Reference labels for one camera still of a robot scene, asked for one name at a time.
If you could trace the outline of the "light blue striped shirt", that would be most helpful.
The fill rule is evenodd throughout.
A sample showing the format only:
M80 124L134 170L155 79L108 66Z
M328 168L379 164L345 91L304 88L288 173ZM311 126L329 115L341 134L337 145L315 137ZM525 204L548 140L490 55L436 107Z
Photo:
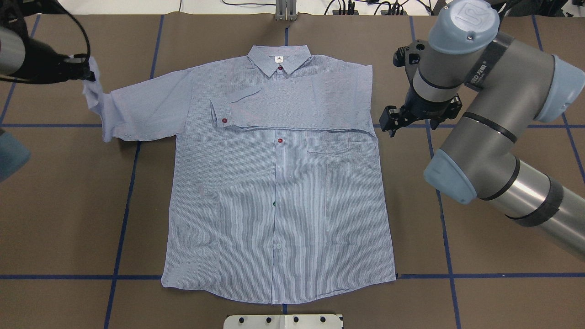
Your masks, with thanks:
M371 65L253 46L110 92L90 69L105 142L175 137L163 287L301 304L395 281Z

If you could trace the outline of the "aluminium frame post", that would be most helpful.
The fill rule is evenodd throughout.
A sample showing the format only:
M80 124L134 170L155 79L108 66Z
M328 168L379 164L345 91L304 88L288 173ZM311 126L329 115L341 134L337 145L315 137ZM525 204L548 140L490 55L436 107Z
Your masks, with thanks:
M275 20L276 21L296 21L298 18L296 0L276 0L275 1Z

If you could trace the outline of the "white central pillar with base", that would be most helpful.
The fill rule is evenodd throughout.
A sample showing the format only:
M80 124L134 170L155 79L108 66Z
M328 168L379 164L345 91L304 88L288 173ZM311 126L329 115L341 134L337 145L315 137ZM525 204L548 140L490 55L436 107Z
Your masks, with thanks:
M228 316L224 329L343 329L338 314L274 314Z

